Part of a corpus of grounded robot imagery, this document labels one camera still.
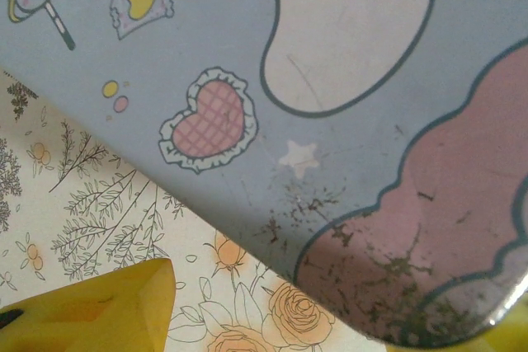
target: rose illustration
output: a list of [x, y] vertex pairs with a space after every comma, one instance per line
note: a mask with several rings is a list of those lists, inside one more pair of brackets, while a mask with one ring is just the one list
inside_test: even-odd
[[229, 271], [235, 270], [238, 273], [236, 267], [243, 264], [242, 258], [246, 255], [246, 251], [221, 232], [217, 231], [214, 235], [214, 239], [214, 246], [212, 247], [218, 256], [216, 269], [214, 270], [215, 274], [223, 269]]
[[226, 332], [221, 333], [207, 347], [207, 352], [275, 352], [275, 348], [262, 338], [258, 331], [243, 326], [224, 326]]
[[287, 282], [271, 296], [270, 311], [264, 319], [262, 335], [279, 348], [302, 350], [320, 344], [335, 322], [331, 313]]

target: small orange flower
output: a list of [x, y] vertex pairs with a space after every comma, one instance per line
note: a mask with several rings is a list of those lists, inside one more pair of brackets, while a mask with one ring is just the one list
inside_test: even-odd
[[[27, 234], [26, 243], [29, 243], [29, 241], [30, 236]], [[20, 242], [17, 242], [16, 244], [27, 254], [27, 258], [21, 264], [21, 268], [24, 269], [28, 266], [28, 264], [31, 263], [33, 269], [35, 270], [35, 275], [39, 279], [44, 280], [44, 276], [42, 276], [42, 274], [39, 272], [44, 267], [44, 261], [42, 260], [42, 256], [39, 254], [39, 249], [36, 247], [36, 245], [31, 243], [27, 247], [24, 247], [24, 245], [22, 245]]]
[[44, 166], [50, 164], [51, 154], [48, 150], [46, 150], [44, 144], [40, 142], [35, 143], [35, 146], [31, 148], [31, 153], [33, 154], [33, 157], [38, 163]]
[[246, 251], [219, 231], [214, 235], [214, 239], [214, 246], [210, 245], [216, 251], [218, 258], [214, 274], [223, 269], [238, 272], [237, 267], [243, 264], [242, 259]]

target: leaf illustration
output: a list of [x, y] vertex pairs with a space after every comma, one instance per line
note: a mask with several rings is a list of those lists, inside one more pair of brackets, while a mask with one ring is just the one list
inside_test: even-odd
[[207, 326], [207, 331], [213, 336], [219, 336], [224, 332], [223, 326], [233, 325], [231, 314], [222, 304], [215, 301], [205, 301], [199, 305], [205, 325]]
[[26, 247], [24, 245], [22, 245], [19, 241], [16, 241], [16, 245], [18, 246], [18, 248], [23, 251], [24, 253], [26, 253]]
[[234, 295], [234, 313], [240, 326], [259, 332], [262, 330], [262, 312], [243, 283], [238, 284]]
[[203, 322], [203, 319], [202, 317], [200, 316], [200, 314], [198, 313], [198, 311], [196, 311], [193, 307], [191, 307], [190, 305], [186, 305], [185, 307], [181, 307], [181, 312], [190, 320], [190, 321], [193, 321], [194, 323], [202, 323]]
[[211, 295], [213, 294], [213, 291], [211, 290], [211, 282], [203, 276], [200, 277], [200, 290], [204, 300], [211, 299]]
[[264, 286], [261, 286], [262, 290], [264, 290], [266, 293], [268, 293], [270, 296], [273, 295], [274, 291], [268, 288], [265, 288]]
[[205, 323], [194, 323], [184, 313], [178, 313], [168, 329], [168, 337], [174, 341], [197, 342], [203, 340], [207, 334]]
[[30, 264], [30, 259], [25, 259], [22, 264], [20, 264], [20, 269], [24, 270], [28, 264]]

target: yellow plastic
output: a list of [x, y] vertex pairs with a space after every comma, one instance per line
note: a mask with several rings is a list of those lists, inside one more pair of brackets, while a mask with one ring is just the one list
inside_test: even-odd
[[[387, 352], [404, 352], [391, 346]], [[492, 330], [465, 344], [435, 350], [437, 352], [526, 352], [528, 351], [528, 294]]]
[[163, 352], [176, 280], [169, 259], [149, 260], [0, 310], [2, 352]]

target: rust spot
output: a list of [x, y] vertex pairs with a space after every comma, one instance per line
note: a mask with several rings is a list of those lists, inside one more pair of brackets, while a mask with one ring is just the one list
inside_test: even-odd
[[431, 202], [435, 200], [435, 197], [433, 197], [431, 195], [427, 195], [426, 193], [422, 193], [421, 191], [417, 192], [417, 196], [419, 198], [425, 198], [425, 199], [427, 199], [428, 201], [431, 201]]
[[464, 214], [464, 216], [462, 216], [461, 218], [459, 218], [459, 219], [456, 221], [456, 224], [462, 224], [463, 222], [465, 222], [465, 221], [468, 219], [468, 217], [469, 217], [470, 215], [471, 215], [471, 211], [468, 210], [468, 211]]
[[270, 243], [277, 242], [279, 237], [277, 236], [277, 231], [281, 229], [281, 226], [277, 224], [275, 218], [270, 218], [269, 223], [265, 226], [270, 232], [273, 238], [270, 240]]
[[343, 231], [346, 226], [347, 225], [343, 223], [340, 226], [334, 227], [333, 234], [332, 234], [332, 238], [341, 239], [343, 247], [348, 246], [348, 244], [350, 243], [350, 240], [352, 239], [352, 236], [354, 235], [354, 232], [346, 233]]

